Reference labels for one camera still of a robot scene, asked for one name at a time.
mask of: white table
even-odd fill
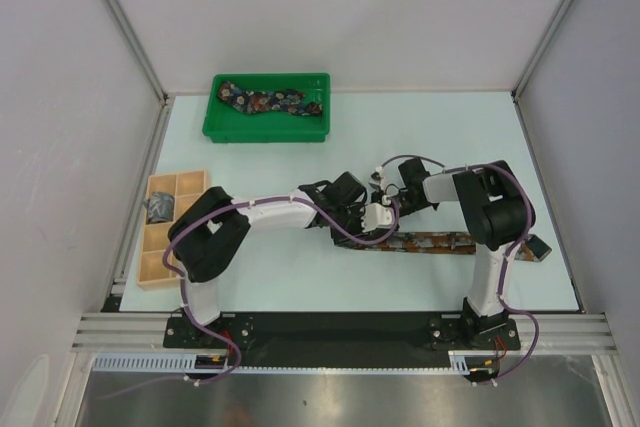
[[[505,159],[536,208],[533,232],[553,248],[541,263],[515,263],[509,302],[531,310],[578,308],[508,93],[334,94],[331,133],[321,144],[214,144],[201,132],[206,108],[206,96],[176,99],[156,172],[206,169],[211,185],[242,197],[286,193],[300,184],[334,180],[345,170],[366,181],[377,165],[396,154],[421,154],[447,166]],[[397,175],[396,166],[388,171]],[[457,204],[403,218],[400,226],[406,231],[466,230]],[[136,250],[120,309],[177,308],[177,288],[138,288],[138,256]],[[328,229],[268,232],[248,238],[222,274],[220,307],[459,310],[471,286],[473,263],[472,256],[336,248]]]

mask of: metal floor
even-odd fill
[[[591,357],[534,357],[498,388],[461,377],[238,374],[98,399],[158,374],[94,372],[78,427],[609,426]]]

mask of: folded fabric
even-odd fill
[[[302,103],[304,92],[294,89],[276,91],[243,90],[232,82],[220,85],[218,99],[243,114],[282,111],[291,115],[322,115],[322,104]]]

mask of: wooden organizer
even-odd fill
[[[149,176],[145,199],[149,198],[151,192],[166,192],[173,195],[175,204],[171,222],[148,224],[147,211],[143,212],[137,279],[140,288],[155,290],[178,285],[176,274],[162,265],[162,255],[169,246],[169,229],[207,190],[207,184],[206,170]],[[169,262],[180,266],[173,254],[169,257]]]

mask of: green plastic tray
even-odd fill
[[[220,84],[231,81],[246,90],[296,89],[305,102],[323,106],[320,117],[286,112],[247,115],[216,97]],[[216,143],[324,142],[330,125],[329,74],[220,74],[213,79],[202,133]]]

